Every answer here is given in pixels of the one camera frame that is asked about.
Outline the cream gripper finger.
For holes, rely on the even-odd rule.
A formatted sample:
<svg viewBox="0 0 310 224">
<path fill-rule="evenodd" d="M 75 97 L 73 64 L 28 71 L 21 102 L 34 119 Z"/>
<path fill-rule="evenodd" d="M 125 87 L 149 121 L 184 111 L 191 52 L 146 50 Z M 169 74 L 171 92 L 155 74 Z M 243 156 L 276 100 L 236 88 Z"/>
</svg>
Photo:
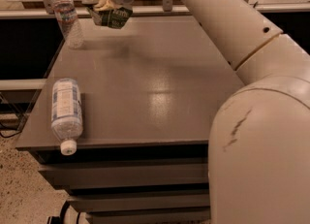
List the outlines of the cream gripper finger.
<svg viewBox="0 0 310 224">
<path fill-rule="evenodd" d="M 97 12 L 118 9 L 118 8 L 119 8 L 119 5 L 114 3 L 111 0 L 99 0 L 99 2 L 94 5 L 94 10 Z"/>
</svg>

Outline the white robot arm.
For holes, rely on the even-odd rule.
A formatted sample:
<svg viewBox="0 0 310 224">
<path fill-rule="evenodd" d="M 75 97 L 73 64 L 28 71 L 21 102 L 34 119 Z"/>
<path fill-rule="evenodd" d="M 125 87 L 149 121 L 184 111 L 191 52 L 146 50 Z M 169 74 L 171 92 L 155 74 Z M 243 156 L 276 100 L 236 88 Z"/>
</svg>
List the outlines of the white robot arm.
<svg viewBox="0 0 310 224">
<path fill-rule="evenodd" d="M 244 84 L 210 131 L 211 223 L 310 224 L 310 56 L 243 0 L 181 1 Z"/>
</svg>

